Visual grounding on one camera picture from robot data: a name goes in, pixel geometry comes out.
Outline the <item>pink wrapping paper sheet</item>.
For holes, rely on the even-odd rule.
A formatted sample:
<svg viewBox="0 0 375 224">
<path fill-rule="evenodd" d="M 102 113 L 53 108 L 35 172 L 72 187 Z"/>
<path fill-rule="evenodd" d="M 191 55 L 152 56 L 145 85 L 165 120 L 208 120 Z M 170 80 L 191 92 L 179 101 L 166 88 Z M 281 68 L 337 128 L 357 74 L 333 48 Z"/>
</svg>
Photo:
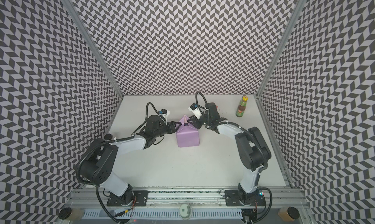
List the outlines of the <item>pink wrapping paper sheet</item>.
<svg viewBox="0 0 375 224">
<path fill-rule="evenodd" d="M 180 148 L 200 145 L 199 131 L 188 122 L 189 119 L 189 117 L 184 115 L 179 121 L 181 126 L 176 131 L 176 139 Z"/>
</svg>

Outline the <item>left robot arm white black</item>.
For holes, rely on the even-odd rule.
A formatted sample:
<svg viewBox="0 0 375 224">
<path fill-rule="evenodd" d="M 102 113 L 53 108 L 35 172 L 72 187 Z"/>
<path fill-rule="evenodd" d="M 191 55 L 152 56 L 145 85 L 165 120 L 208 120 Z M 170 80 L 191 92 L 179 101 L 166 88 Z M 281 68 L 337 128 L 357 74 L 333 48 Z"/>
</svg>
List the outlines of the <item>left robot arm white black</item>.
<svg viewBox="0 0 375 224">
<path fill-rule="evenodd" d="M 129 205 L 135 195 L 132 186 L 113 172 L 117 157 L 147 149 L 155 144 L 156 138 L 174 134 L 181 126 L 179 121 L 167 121 L 162 115 L 151 115 L 130 137 L 94 140 L 76 165 L 77 181 L 96 188 L 102 187 L 119 199 L 122 205 Z"/>
</svg>

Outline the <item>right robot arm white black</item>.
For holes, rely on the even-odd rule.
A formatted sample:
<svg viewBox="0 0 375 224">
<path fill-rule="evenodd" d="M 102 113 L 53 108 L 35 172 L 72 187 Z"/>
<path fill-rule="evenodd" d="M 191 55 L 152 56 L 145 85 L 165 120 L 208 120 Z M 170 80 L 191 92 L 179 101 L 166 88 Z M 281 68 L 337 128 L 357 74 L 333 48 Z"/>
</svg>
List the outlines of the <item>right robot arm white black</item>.
<svg viewBox="0 0 375 224">
<path fill-rule="evenodd" d="M 215 103 L 208 103 L 204 107 L 193 103 L 188 109 L 193 113 L 188 122 L 194 127 L 200 129 L 205 126 L 235 141 L 245 167 L 243 178 L 238 184 L 238 199 L 242 205 L 252 205 L 262 194 L 258 188 L 260 175 L 268 168 L 268 160 L 271 159 L 271 151 L 261 131 L 257 127 L 245 129 L 221 117 Z"/>
</svg>

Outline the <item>green sauce bottle yellow cap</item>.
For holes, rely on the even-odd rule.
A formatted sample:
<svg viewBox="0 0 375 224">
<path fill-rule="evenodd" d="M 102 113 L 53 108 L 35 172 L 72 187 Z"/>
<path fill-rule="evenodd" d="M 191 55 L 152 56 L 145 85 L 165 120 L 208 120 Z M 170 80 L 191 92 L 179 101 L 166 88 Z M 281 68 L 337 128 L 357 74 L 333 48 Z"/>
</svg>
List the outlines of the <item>green sauce bottle yellow cap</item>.
<svg viewBox="0 0 375 224">
<path fill-rule="evenodd" d="M 248 101 L 248 96 L 243 95 L 237 107 L 237 111 L 236 111 L 237 117 L 242 117 L 244 115 L 244 112 L 247 106 L 247 101 Z"/>
</svg>

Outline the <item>small jar black lid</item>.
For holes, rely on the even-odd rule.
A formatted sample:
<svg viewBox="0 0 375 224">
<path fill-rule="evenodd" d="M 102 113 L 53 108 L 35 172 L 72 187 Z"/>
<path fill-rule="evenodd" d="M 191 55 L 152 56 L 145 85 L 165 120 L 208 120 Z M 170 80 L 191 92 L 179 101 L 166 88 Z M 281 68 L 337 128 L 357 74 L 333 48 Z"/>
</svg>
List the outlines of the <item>small jar black lid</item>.
<svg viewBox="0 0 375 224">
<path fill-rule="evenodd" d="M 110 141 L 110 140 L 112 140 L 112 139 L 113 139 L 113 135 L 112 135 L 112 134 L 110 134 L 110 133 L 105 134 L 105 136 L 104 136 L 104 140 L 106 140 L 106 141 Z"/>
</svg>

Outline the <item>round white button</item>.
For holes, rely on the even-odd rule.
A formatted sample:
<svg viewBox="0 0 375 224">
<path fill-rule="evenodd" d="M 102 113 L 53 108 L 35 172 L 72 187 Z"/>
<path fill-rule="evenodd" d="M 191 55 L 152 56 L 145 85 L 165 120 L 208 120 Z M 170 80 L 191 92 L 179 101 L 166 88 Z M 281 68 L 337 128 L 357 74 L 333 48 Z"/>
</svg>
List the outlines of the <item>round white button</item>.
<svg viewBox="0 0 375 224">
<path fill-rule="evenodd" d="M 179 208 L 179 216 L 183 219 L 183 220 L 188 220 L 191 218 L 192 216 L 192 207 L 190 204 L 188 203 L 184 203 L 180 206 Z"/>
</svg>

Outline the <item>right corner jar black lid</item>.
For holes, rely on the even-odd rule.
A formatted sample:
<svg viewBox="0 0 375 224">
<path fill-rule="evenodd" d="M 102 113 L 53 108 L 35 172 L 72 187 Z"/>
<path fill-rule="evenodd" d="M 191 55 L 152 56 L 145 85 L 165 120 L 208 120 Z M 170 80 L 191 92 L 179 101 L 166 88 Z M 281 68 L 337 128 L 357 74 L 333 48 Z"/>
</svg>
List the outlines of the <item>right corner jar black lid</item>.
<svg viewBox="0 0 375 224">
<path fill-rule="evenodd" d="M 292 222 L 300 218 L 300 213 L 295 207 L 283 207 L 278 211 L 278 216 L 284 222 Z"/>
</svg>

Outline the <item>corner jar black lid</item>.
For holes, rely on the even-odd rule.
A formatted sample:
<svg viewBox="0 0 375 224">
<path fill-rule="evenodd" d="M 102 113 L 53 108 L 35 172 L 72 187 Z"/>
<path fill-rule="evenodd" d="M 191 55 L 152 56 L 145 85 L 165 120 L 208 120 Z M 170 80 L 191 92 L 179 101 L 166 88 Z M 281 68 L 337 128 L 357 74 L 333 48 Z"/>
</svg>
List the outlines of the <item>corner jar black lid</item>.
<svg viewBox="0 0 375 224">
<path fill-rule="evenodd" d="M 58 218 L 61 220 L 78 221 L 82 219 L 84 213 L 83 209 L 65 207 L 59 212 Z"/>
<path fill-rule="evenodd" d="M 284 222 L 292 222 L 300 218 L 300 213 L 295 207 L 283 207 L 278 211 L 278 216 Z"/>
</svg>

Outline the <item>left corner jar black lid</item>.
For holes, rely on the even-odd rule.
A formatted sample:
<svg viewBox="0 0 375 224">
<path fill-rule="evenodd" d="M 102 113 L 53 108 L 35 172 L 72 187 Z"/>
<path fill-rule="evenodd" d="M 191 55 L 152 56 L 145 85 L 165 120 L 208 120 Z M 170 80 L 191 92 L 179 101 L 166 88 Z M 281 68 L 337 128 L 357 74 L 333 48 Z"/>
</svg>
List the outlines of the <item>left corner jar black lid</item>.
<svg viewBox="0 0 375 224">
<path fill-rule="evenodd" d="M 59 212 L 58 218 L 61 220 L 78 221 L 82 219 L 84 213 L 83 209 L 65 207 Z"/>
</svg>

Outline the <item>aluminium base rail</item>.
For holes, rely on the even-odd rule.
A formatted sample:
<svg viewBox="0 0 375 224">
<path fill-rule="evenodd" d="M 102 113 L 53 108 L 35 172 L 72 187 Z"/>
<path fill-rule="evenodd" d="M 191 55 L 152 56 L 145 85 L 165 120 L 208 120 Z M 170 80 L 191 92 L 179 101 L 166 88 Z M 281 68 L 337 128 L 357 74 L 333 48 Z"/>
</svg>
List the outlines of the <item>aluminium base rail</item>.
<svg viewBox="0 0 375 224">
<path fill-rule="evenodd" d="M 261 196 L 252 205 L 242 205 L 235 187 L 226 188 L 134 188 L 136 206 L 149 208 L 173 208 L 188 203 L 198 208 L 257 207 L 278 208 L 293 206 L 308 207 L 303 192 L 296 188 L 261 188 Z"/>
</svg>

